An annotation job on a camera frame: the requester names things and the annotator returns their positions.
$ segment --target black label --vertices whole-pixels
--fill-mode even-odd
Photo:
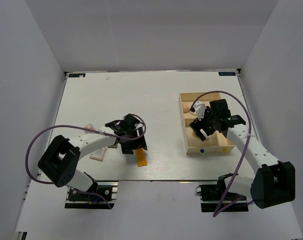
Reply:
[[[219,71],[219,76],[236,76],[236,72],[234,71]]]
[[[84,78],[86,73],[70,73],[68,75],[69,78]]]

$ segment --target wooden box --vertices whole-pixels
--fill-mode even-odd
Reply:
[[[203,92],[189,92],[181,93],[179,95],[179,109],[186,154],[230,152],[234,148],[234,145],[231,141],[226,139],[222,133],[216,131],[210,139],[201,141],[190,127],[190,123],[197,116],[190,111],[184,113],[183,104],[187,104],[188,108],[190,108],[194,100],[202,93]],[[210,93],[201,97],[199,100],[205,103],[206,106],[209,106],[210,101],[219,99],[221,99],[219,93]]]

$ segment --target orange object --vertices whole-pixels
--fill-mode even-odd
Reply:
[[[147,166],[145,153],[144,153],[144,150],[142,148],[139,148],[139,149],[136,150],[136,155],[137,155],[138,167]]]

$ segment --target table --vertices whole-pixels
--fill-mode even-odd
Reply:
[[[216,218],[201,213],[195,188],[200,180],[233,172],[240,158],[228,154],[187,156],[180,120],[179,93],[222,90],[243,103],[238,78],[217,72],[99,72],[69,77],[55,124],[99,128],[128,113],[147,125],[148,166],[138,167],[136,156],[108,149],[103,162],[84,157],[78,169],[101,181],[120,181],[112,210],[64,209],[66,188],[31,182],[17,224],[38,239],[296,239],[301,232],[290,203],[249,212],[223,213]],[[232,114],[245,119],[241,107],[226,98]],[[79,135],[79,130],[55,129],[52,138]],[[244,162],[239,171],[253,177]]]

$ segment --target gray wall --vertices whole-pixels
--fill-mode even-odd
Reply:
[[[278,0],[26,0],[64,71],[241,68]]]
[[[0,240],[11,239],[28,177],[33,136],[53,123],[64,74],[24,0],[0,0]],[[30,165],[44,150],[34,146]]]
[[[242,70],[263,143],[296,168],[303,234],[303,0],[280,0]]]

